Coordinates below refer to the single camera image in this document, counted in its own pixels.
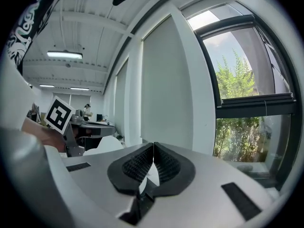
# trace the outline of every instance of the sky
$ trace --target sky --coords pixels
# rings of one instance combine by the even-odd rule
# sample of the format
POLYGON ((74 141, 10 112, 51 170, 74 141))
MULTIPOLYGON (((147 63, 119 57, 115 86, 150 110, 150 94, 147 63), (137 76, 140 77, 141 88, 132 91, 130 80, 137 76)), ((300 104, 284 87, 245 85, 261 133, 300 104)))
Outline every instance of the sky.
MULTIPOLYGON (((191 19, 188 20, 189 24, 191 25, 193 30, 201 28, 205 25, 211 24, 213 22, 219 21, 219 19, 210 11, 206 11, 201 13, 191 19)), ((220 34, 211 38, 204 40, 204 44, 207 48, 207 51, 210 55, 212 64, 214 66, 215 71, 217 72, 218 63, 224 65, 223 57, 224 56, 227 60, 228 66, 231 68, 231 71, 234 73, 233 67, 235 65, 235 56, 233 54, 232 49, 234 49, 237 54, 243 59, 245 58, 249 65, 249 70, 251 70, 251 66, 249 61, 231 32, 227 32, 224 34, 220 34)))

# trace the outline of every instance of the printed graphic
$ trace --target printed graphic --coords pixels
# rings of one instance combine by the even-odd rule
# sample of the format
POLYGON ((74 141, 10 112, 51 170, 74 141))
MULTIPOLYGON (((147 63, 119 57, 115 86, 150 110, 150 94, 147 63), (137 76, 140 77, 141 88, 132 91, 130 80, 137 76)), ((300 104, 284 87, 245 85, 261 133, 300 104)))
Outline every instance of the printed graphic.
POLYGON ((74 113, 74 108, 55 96, 51 107, 46 113, 45 122, 61 134, 64 134, 67 124, 74 113))

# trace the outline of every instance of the window frame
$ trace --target window frame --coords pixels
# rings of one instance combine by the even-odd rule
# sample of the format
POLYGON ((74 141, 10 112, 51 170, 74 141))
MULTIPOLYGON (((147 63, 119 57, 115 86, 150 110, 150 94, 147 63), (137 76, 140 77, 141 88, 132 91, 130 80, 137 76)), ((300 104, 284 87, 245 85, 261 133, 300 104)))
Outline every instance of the window frame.
POLYGON ((275 33, 254 13, 213 22, 195 30, 194 34, 199 42, 209 69, 216 107, 216 119, 290 114, 289 138, 287 146, 284 143, 285 154, 277 174, 272 178, 257 179, 257 181, 266 188, 276 187, 280 190, 295 161, 303 124, 300 87, 288 53, 275 33), (225 32, 244 28, 256 28, 257 35, 261 38, 265 37, 271 43, 270 46, 273 47, 274 51, 277 53, 278 59, 281 60, 282 66, 284 67, 290 93, 256 95, 223 100, 220 98, 215 69, 203 40, 225 32))

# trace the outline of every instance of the green tree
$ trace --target green tree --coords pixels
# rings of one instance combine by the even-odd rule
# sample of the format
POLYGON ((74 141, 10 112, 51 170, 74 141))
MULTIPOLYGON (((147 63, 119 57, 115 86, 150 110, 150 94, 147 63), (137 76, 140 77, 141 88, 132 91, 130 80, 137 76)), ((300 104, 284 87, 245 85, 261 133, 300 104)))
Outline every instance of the green tree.
MULTIPOLYGON (((218 62, 216 72, 221 99, 257 95, 254 90, 254 74, 248 62, 233 49, 235 65, 230 68, 223 56, 224 65, 218 62)), ((227 161, 257 161, 259 117, 224 118, 217 120, 217 137, 214 156, 227 161)))

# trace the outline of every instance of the ceiling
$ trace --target ceiling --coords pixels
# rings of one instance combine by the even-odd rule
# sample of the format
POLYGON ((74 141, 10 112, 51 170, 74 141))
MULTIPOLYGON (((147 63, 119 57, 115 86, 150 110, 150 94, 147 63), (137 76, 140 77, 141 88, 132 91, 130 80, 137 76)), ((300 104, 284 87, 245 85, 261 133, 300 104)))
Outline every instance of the ceiling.
POLYGON ((115 51, 133 36, 128 27, 148 1, 126 0, 115 7, 112 0, 60 0, 24 57, 24 78, 34 86, 102 92, 115 51), (50 58, 49 50, 82 53, 83 59, 50 58))

